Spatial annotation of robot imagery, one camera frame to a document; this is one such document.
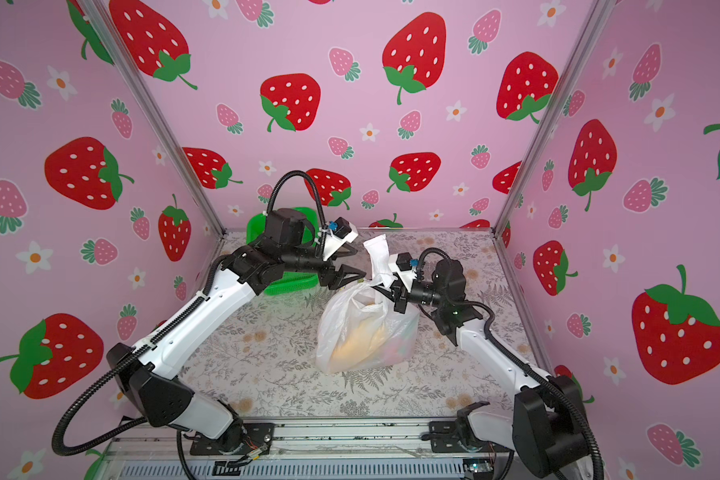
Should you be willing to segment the white lemon print plastic bag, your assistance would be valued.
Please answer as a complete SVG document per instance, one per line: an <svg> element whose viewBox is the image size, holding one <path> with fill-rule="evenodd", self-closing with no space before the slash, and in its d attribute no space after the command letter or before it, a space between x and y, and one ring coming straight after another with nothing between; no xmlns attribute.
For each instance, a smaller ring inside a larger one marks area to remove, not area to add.
<svg viewBox="0 0 720 480"><path fill-rule="evenodd" d="M420 310L400 313L381 293L397 279L387 238L378 235L364 242L372 265L372 278L339 289L327 303L318 325L315 360L325 374L386 367L413 354Z"/></svg>

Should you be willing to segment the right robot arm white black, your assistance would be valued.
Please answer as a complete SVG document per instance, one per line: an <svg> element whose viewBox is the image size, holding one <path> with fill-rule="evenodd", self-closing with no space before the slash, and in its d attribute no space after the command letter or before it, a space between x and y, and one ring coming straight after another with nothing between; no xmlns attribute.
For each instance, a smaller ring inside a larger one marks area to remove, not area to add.
<svg viewBox="0 0 720 480"><path fill-rule="evenodd" d="M461 433L465 442L501 445L538 478L562 477L563 468L574 463L589 467L591 478L604 478L603 457L575 383L532 365L493 333L495 313L467 299L460 262L440 249L426 249L418 258L395 254L388 267L395 279L383 293L395 311L419 307L513 400L507 422L481 406L468 408Z"/></svg>

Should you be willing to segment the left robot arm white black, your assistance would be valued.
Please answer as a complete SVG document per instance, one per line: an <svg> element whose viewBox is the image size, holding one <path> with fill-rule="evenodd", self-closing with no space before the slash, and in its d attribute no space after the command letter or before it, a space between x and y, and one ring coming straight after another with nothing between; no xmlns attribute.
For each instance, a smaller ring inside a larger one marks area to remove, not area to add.
<svg viewBox="0 0 720 480"><path fill-rule="evenodd" d="M195 431L221 452L243 444L244 424L234 409L195 392L178 375L212 333L285 273L315 274L330 290L364 277L362 270L333 263L355 254L351 244L358 230L353 224L338 218L320 230L317 240L305 242L303 231L309 225L295 209L269 213L261 235L214 261L203 289L182 311L134 346L119 343L108 352L111 366L121 369L119 388L146 423Z"/></svg>

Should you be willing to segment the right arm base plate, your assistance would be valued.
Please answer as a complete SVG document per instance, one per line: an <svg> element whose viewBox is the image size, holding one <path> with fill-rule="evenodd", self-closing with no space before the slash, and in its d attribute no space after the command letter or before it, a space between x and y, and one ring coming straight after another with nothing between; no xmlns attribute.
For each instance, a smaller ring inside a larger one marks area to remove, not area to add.
<svg viewBox="0 0 720 480"><path fill-rule="evenodd" d="M475 402L462 407L456 417L450 420L435 420L428 424L428 430L420 435L420 440L428 442L434 453L485 453L492 449L488 441L480 440L472 431L468 416L489 402Z"/></svg>

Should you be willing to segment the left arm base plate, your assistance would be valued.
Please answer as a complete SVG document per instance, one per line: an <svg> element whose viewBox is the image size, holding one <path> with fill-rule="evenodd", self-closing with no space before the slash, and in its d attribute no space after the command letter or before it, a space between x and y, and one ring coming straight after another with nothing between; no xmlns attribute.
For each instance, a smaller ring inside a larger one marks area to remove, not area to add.
<svg viewBox="0 0 720 480"><path fill-rule="evenodd" d="M272 446L275 427L276 425L270 422L245 421L231 425L219 439L209 439L197 434L192 439L190 455L195 457L267 455Z"/></svg>

